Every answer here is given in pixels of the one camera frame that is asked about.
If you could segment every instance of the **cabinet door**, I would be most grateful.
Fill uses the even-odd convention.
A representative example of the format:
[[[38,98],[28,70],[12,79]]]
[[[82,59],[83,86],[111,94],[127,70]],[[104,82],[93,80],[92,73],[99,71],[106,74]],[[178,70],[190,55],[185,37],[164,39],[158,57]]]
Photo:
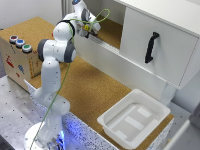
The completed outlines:
[[[154,32],[160,36],[154,40],[153,60],[146,64],[145,56]],[[179,86],[197,41],[191,34],[127,8],[120,54]]]

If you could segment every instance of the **green cable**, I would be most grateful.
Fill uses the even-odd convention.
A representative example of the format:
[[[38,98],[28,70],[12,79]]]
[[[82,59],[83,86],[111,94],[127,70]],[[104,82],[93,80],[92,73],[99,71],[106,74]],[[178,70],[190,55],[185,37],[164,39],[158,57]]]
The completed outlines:
[[[99,17],[99,15],[100,15],[103,11],[106,11],[106,10],[108,11],[108,15],[107,15],[104,19],[102,19],[102,20],[100,20],[100,21],[96,21],[96,19]],[[93,25],[94,25],[95,23],[100,23],[100,22],[106,20],[106,19],[108,18],[109,15],[110,15],[110,10],[109,10],[109,9],[104,9],[104,10],[102,10],[102,11],[97,15],[97,17],[95,18],[95,20],[94,20],[93,22],[87,22],[87,21],[82,21],[82,20],[78,20],[78,19],[70,19],[70,20],[76,20],[76,21],[80,21],[80,22],[83,22],[83,23],[91,23],[91,28],[90,28],[90,30],[89,30],[89,32],[91,32],[92,27],[93,27]],[[71,31],[71,34],[72,34],[72,42],[73,42],[73,44],[74,44],[73,31],[72,31],[72,28],[71,28],[71,26],[70,26],[69,23],[68,23],[68,25],[69,25],[69,28],[70,28],[70,31]],[[33,143],[34,143],[34,141],[35,141],[35,139],[36,139],[38,133],[40,132],[40,129],[41,129],[41,127],[42,127],[42,124],[43,124],[44,120],[46,119],[46,117],[47,117],[49,111],[51,110],[51,108],[52,108],[52,106],[53,106],[53,103],[55,102],[55,100],[56,100],[58,94],[60,93],[60,90],[62,89],[62,86],[63,86],[63,84],[64,84],[64,82],[65,82],[65,79],[66,79],[66,77],[67,77],[67,74],[68,74],[68,72],[69,72],[69,68],[70,68],[70,63],[69,63],[67,72],[65,73],[65,77],[64,77],[63,82],[62,82],[62,84],[61,84],[61,86],[60,86],[60,89],[58,90],[56,96],[54,97],[53,101],[51,102],[51,105],[49,106],[49,108],[48,108],[48,110],[47,110],[47,112],[46,112],[46,114],[45,114],[45,116],[44,116],[44,118],[43,118],[43,120],[42,120],[42,122],[41,122],[41,124],[40,124],[40,127],[39,127],[39,129],[38,129],[38,131],[37,131],[37,133],[36,133],[36,135],[35,135],[35,137],[34,137],[32,143],[31,143],[30,150],[32,149]]]

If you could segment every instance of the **cardboard box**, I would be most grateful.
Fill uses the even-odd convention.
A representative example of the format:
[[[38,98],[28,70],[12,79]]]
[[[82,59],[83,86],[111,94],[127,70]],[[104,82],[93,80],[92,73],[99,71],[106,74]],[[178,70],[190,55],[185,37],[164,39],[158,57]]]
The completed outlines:
[[[0,51],[6,74],[28,91],[24,79],[29,81],[41,72],[42,62],[38,58],[37,46],[42,39],[53,39],[54,25],[40,17],[32,18],[15,26],[0,31]],[[23,53],[16,45],[9,43],[9,38],[17,35],[33,48],[31,53]]]

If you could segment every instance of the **white plastic bin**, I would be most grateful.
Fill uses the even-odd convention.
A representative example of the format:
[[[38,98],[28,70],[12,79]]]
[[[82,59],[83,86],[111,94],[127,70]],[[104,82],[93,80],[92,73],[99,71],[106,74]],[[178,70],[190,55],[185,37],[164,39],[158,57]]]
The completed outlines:
[[[97,120],[122,147],[136,149],[169,113],[166,106],[140,90],[133,90]]]

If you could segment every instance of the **cabinet handle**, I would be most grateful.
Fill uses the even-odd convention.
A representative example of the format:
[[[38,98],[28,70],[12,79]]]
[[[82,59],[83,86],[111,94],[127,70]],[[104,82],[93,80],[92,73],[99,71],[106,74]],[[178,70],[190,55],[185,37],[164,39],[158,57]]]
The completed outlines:
[[[153,50],[153,46],[154,46],[154,40],[157,39],[160,35],[156,32],[153,32],[153,36],[151,37],[150,41],[149,41],[149,45],[147,48],[147,53],[146,53],[146,57],[145,57],[145,63],[148,64],[149,62],[151,62],[153,60],[153,57],[151,57],[151,53]]]

